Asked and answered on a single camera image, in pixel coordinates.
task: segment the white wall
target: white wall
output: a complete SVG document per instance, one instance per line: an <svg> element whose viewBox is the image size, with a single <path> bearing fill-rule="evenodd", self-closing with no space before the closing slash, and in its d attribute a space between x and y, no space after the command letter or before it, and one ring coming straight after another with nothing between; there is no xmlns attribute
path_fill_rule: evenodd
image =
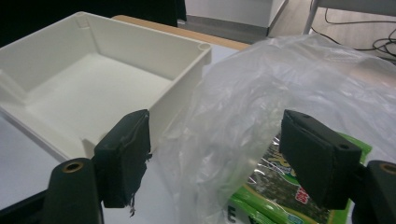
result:
<svg viewBox="0 0 396 224"><path fill-rule="evenodd" d="M185 0L187 15L269 27L284 0Z"/></svg>

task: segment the clear plastic bag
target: clear plastic bag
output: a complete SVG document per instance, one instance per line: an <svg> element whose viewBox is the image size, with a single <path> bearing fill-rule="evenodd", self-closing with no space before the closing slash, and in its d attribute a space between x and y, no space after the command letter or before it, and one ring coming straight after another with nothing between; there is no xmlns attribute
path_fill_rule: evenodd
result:
<svg viewBox="0 0 396 224"><path fill-rule="evenodd" d="M280 130L308 114L396 162L396 67L319 35L268 39L211 66L158 151L179 224L224 223L224 204Z"/></svg>

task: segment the white plastic box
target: white plastic box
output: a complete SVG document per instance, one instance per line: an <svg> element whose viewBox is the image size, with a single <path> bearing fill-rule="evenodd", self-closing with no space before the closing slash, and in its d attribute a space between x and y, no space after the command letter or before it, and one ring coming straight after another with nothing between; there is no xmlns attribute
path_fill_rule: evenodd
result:
<svg viewBox="0 0 396 224"><path fill-rule="evenodd" d="M207 63L204 42L79 12L0 49L0 109L65 159L148 109L155 148Z"/></svg>

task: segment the plastic wrap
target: plastic wrap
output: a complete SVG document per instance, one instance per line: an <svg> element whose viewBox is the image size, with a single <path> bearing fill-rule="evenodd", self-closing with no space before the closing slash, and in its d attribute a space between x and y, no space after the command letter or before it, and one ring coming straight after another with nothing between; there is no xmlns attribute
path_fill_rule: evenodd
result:
<svg viewBox="0 0 396 224"><path fill-rule="evenodd" d="M280 130L284 109L396 162L396 67L319 35L265 40L211 66L159 144L179 224L224 223L224 204Z"/></svg>

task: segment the green package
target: green package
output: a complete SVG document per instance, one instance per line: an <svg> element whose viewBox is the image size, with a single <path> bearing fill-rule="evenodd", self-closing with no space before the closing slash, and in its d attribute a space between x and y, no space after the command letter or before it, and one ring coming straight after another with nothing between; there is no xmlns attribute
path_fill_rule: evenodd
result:
<svg viewBox="0 0 396 224"><path fill-rule="evenodd" d="M346 140L361 148L361 162L371 146L340 133ZM318 207L299 185L294 171L279 153L279 135L262 156L247 183L230 199L256 223L346 223L347 211Z"/></svg>

